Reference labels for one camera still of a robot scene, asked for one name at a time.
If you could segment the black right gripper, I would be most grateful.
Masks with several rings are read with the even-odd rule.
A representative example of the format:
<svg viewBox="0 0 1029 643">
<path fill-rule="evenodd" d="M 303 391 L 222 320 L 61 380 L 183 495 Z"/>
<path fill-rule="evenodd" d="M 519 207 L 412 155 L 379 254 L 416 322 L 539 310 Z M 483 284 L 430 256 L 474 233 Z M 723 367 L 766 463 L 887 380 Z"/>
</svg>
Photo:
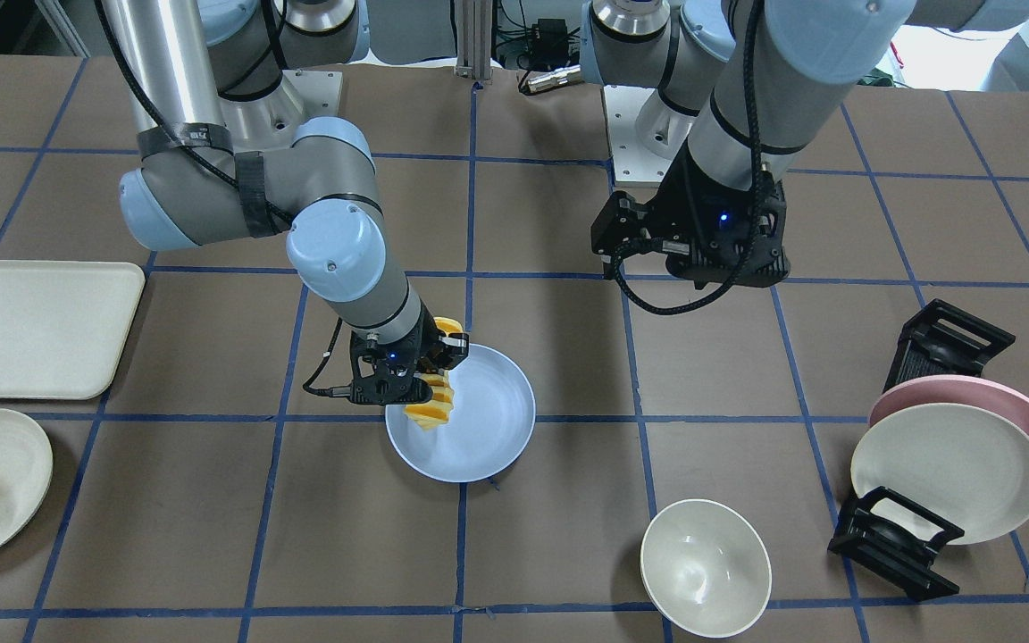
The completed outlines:
<svg viewBox="0 0 1029 643">
<path fill-rule="evenodd" d="M 440 380 L 423 372 L 450 371 L 470 353 L 470 335 L 438 330 L 423 317 L 401 340 L 383 343 L 354 335 L 348 341 L 352 367 L 348 399 L 356 405 L 422 405 L 440 402 Z"/>
</svg>

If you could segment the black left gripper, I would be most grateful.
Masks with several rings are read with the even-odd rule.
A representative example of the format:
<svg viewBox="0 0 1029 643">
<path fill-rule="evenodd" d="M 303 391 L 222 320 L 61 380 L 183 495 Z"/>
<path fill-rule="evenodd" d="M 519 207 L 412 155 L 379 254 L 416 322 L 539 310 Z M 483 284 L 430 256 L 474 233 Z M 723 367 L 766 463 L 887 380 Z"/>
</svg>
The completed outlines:
<svg viewBox="0 0 1029 643">
<path fill-rule="evenodd" d="M 746 248 L 749 231 L 757 240 L 735 284 L 770 288 L 785 280 L 790 262 L 782 247 L 787 204 L 782 183 L 761 171 L 766 199 L 758 216 L 750 191 L 728 188 L 707 177 L 689 150 L 682 149 L 665 173 L 657 195 L 642 204 L 616 190 L 590 227 L 590 248 L 608 263 L 615 254 L 665 254 L 665 267 L 697 288 L 728 280 Z"/>
</svg>

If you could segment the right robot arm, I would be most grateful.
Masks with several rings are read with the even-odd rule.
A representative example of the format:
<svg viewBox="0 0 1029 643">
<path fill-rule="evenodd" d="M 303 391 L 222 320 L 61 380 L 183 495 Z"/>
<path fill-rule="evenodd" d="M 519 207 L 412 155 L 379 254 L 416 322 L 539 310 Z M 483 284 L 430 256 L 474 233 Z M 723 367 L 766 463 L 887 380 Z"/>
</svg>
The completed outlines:
<svg viewBox="0 0 1029 643">
<path fill-rule="evenodd" d="M 98 1 L 130 90 L 140 166 L 120 180 L 151 251 L 285 238 L 306 288 L 350 327 L 352 380 L 323 397 L 428 403 L 469 351 L 441 330 L 389 249 L 360 129 L 323 115 L 291 68 L 369 50 L 364 1 Z"/>
</svg>

